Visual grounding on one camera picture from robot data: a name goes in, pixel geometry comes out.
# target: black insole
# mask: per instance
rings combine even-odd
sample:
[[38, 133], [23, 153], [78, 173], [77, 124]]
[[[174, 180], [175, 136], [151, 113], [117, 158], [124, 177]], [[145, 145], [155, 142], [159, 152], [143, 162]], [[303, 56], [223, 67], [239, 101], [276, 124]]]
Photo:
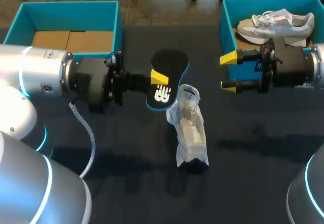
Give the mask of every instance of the black insole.
[[167, 110], [177, 98], [180, 81], [189, 66], [188, 57], [180, 50], [159, 50], [153, 55], [151, 66], [156, 72], [167, 76], [169, 82], [167, 85], [151, 85], [146, 104], [151, 110]]

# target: shoe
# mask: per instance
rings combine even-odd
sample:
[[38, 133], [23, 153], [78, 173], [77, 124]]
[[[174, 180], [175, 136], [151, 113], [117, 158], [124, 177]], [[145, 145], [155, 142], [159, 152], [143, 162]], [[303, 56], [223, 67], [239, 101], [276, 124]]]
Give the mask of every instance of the shoe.
[[306, 47], [306, 39], [314, 30], [314, 15], [293, 15], [286, 9], [267, 11], [241, 21], [236, 29], [253, 44], [261, 45], [270, 38], [283, 37], [287, 45]]
[[204, 119], [198, 106], [200, 97], [196, 88], [181, 85], [176, 102], [167, 110], [167, 121], [178, 134], [177, 166], [199, 159], [209, 165]]

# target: blue cardboard box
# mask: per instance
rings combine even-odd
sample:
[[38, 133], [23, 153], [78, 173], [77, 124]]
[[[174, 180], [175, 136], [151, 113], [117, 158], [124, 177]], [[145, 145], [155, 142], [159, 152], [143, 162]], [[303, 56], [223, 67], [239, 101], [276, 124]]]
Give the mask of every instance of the blue cardboard box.
[[31, 46], [37, 31], [113, 32], [109, 51], [74, 53], [76, 59], [106, 57], [122, 46], [123, 28], [118, 2], [23, 3], [4, 44]]
[[[324, 43], [324, 7], [320, 0], [224, 0], [222, 5], [219, 34], [223, 54], [240, 48], [237, 45], [233, 29], [244, 19], [252, 15], [262, 15], [265, 11], [286, 9], [294, 15], [315, 16], [315, 28], [311, 35], [311, 43]], [[254, 72], [256, 62], [246, 62], [240, 65], [228, 65], [230, 80], [258, 80], [261, 72]]]

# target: dark table surface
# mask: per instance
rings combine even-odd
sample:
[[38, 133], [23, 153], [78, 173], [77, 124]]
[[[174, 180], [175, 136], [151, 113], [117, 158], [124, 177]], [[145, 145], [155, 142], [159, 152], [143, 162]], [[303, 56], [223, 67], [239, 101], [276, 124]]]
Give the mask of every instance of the dark table surface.
[[[126, 27], [126, 69], [149, 69], [161, 48], [187, 53], [183, 83], [199, 89], [210, 166], [176, 166], [177, 138], [165, 112], [150, 111], [145, 95], [127, 92], [124, 106], [105, 115], [77, 106], [92, 127], [95, 163], [86, 182], [93, 196], [91, 223], [288, 223], [286, 194], [324, 136], [324, 94], [281, 89], [265, 95], [220, 89], [226, 69], [218, 26]], [[0, 36], [6, 31], [0, 29]], [[66, 99], [34, 99], [55, 147], [53, 159], [81, 173], [90, 140]]]

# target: cable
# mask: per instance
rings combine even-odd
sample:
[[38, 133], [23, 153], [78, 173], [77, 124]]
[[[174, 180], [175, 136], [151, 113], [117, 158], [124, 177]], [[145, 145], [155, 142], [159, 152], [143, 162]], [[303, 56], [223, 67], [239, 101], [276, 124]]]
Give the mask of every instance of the cable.
[[105, 59], [105, 62], [104, 62], [104, 63], [107, 63], [107, 60], [108, 60], [108, 58], [109, 58], [109, 56], [110, 56], [111, 54], [113, 54], [113, 51], [112, 51], [111, 53], [109, 53], [109, 54], [107, 55], [107, 57], [106, 57], [106, 59]]
[[89, 133], [90, 136], [90, 140], [91, 140], [91, 155], [90, 155], [90, 159], [89, 162], [85, 168], [85, 170], [83, 171], [83, 173], [81, 173], [80, 178], [84, 178], [84, 176], [88, 173], [88, 171], [90, 170], [93, 160], [95, 158], [95, 153], [96, 153], [96, 141], [95, 141], [95, 136], [90, 128], [90, 126], [88, 125], [88, 123], [82, 118], [82, 116], [79, 114], [79, 112], [76, 109], [75, 106], [75, 101], [76, 99], [74, 99], [72, 102], [69, 103], [69, 107], [71, 108], [73, 114], [75, 115], [75, 117], [80, 121], [80, 123], [82, 123], [82, 125], [85, 127], [85, 129], [87, 130], [87, 132]]

